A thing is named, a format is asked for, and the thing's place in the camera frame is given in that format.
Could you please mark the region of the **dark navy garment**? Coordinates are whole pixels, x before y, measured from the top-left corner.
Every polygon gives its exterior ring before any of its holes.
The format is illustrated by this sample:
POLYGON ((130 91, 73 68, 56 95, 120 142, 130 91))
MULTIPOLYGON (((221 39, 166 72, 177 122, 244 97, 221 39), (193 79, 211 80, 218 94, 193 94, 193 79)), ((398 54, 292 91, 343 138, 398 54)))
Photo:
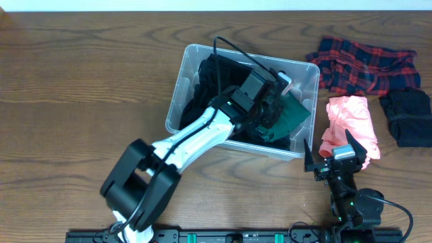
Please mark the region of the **dark navy garment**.
POLYGON ((249 134, 247 131, 243 131, 231 136, 231 139, 237 142, 244 142, 244 143, 254 144, 258 146, 265 146, 273 149, 281 149, 286 151, 290 149, 289 136, 270 142, 261 138, 257 133, 249 134))

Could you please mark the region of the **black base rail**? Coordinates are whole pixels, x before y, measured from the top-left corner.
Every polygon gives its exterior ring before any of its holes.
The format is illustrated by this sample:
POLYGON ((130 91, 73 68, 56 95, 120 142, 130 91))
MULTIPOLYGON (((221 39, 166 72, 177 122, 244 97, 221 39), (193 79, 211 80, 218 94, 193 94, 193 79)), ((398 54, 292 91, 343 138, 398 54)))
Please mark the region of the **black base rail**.
POLYGON ((154 243, 289 243, 289 242, 400 242, 397 229, 344 230, 337 239, 330 232, 298 227, 290 231, 184 231, 157 229, 154 243))

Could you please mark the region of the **green garment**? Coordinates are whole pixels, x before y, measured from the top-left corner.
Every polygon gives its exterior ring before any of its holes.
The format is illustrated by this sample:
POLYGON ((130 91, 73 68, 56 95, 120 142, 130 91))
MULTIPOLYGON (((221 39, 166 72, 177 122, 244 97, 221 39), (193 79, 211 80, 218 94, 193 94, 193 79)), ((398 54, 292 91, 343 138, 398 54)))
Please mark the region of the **green garment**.
POLYGON ((270 127, 259 125, 255 130, 265 142, 281 143, 310 115, 310 111, 289 91, 281 98, 283 109, 279 119, 270 127))

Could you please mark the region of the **large black garment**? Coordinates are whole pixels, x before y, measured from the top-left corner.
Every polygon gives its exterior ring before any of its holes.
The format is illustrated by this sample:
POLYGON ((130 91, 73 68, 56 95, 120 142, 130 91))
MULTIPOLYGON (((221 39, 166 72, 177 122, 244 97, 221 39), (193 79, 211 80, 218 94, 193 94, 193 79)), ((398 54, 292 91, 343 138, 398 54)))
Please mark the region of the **large black garment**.
POLYGON ((197 120, 208 107, 209 102, 219 93, 219 86, 223 92, 230 86, 241 86, 252 68, 218 55, 221 84, 218 85, 217 70, 214 54, 201 61, 198 67, 198 84, 194 86, 192 100, 184 107, 180 119, 179 129, 182 130, 197 120))

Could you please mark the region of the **pink garment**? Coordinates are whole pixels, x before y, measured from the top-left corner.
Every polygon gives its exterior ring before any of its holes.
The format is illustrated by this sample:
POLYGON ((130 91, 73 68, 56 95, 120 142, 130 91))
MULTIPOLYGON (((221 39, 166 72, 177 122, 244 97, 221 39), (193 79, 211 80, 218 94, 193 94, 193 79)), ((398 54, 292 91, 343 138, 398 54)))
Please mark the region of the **pink garment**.
POLYGON ((323 143, 319 148, 322 157, 330 157, 331 150, 348 143, 345 130, 367 150, 367 157, 362 164, 366 169, 371 160, 380 159, 377 137, 373 129, 371 114, 366 97, 342 96, 331 97, 326 104, 330 125, 322 135, 323 143))

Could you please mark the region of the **red plaid shirt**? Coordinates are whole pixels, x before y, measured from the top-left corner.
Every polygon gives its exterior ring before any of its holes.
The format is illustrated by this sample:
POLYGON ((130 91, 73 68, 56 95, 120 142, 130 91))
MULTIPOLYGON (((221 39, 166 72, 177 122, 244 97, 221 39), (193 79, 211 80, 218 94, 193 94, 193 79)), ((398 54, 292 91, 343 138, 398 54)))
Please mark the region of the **red plaid shirt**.
POLYGON ((420 88, 414 66, 417 52, 374 47, 325 36, 317 51, 305 55, 320 71, 319 87, 341 95, 383 96, 392 90, 420 88))

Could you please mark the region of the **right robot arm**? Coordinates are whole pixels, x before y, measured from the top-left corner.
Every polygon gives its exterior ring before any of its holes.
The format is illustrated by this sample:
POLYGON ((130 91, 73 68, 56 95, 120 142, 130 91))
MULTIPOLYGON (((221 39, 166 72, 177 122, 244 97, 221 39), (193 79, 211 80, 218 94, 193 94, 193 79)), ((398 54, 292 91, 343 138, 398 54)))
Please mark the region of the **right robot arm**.
POLYGON ((374 200, 383 195, 370 188, 358 189, 354 174, 362 169, 367 150, 345 130, 347 145, 332 149, 324 162, 315 163, 308 142, 304 141, 304 170, 314 173, 317 182, 328 184, 331 193, 331 208, 339 223, 321 231, 319 242, 360 242, 373 238, 374 225, 381 223, 383 203, 374 200))

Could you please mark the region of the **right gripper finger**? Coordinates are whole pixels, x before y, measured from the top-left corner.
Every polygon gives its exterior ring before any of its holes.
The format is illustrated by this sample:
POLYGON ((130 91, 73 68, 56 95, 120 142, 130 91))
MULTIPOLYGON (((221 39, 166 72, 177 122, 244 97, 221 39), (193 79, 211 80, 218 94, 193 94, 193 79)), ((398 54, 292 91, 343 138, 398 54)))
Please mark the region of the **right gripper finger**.
POLYGON ((315 170, 315 162, 306 139, 304 139, 304 170, 305 171, 315 170))
POLYGON ((357 157, 365 157, 367 150, 357 141, 348 129, 345 129, 346 139, 348 144, 352 147, 357 157))

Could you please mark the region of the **clear plastic storage bin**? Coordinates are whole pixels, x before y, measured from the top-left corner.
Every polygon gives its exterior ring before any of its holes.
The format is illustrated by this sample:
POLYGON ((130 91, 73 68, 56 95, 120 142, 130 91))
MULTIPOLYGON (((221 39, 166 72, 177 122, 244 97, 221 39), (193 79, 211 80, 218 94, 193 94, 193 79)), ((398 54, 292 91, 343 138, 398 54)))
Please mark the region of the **clear plastic storage bin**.
MULTIPOLYGON (((165 120, 165 128, 169 133, 175 134, 179 131, 183 109, 192 100, 194 86, 198 84, 198 67, 201 61, 212 53, 213 48, 206 45, 191 44, 185 48, 178 79, 165 120)), ((226 140, 221 146, 227 149, 274 157, 286 161, 303 158, 304 141, 308 142, 310 148, 313 147, 320 76, 318 67, 302 61, 256 54, 252 54, 251 56, 266 68, 273 68, 277 71, 281 70, 292 79, 290 92, 310 111, 310 116, 294 131, 290 132, 290 147, 287 149, 259 146, 235 140, 226 140)))

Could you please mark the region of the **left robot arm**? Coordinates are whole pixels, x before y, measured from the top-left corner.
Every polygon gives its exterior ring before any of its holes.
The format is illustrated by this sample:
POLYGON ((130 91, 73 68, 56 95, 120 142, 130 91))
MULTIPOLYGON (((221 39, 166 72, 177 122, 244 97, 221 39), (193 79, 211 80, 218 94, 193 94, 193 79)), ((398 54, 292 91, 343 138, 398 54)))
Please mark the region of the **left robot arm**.
POLYGON ((149 230, 192 162, 248 124, 265 116, 271 116, 274 123, 281 97, 292 81, 283 72, 269 70, 269 74, 265 78, 252 70, 241 86, 218 88, 204 113, 169 138, 150 145, 141 139, 132 142, 100 189, 111 210, 125 219, 112 225, 108 233, 127 242, 127 227, 136 233, 149 230))

